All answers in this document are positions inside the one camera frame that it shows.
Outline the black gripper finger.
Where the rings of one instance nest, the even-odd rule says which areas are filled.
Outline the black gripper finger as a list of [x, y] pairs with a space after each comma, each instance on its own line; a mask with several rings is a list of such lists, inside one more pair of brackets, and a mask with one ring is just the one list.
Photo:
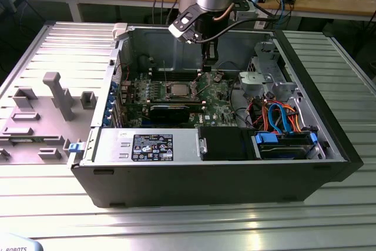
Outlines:
[[202, 71], [210, 72], [219, 59], [218, 40], [213, 40], [202, 44]]

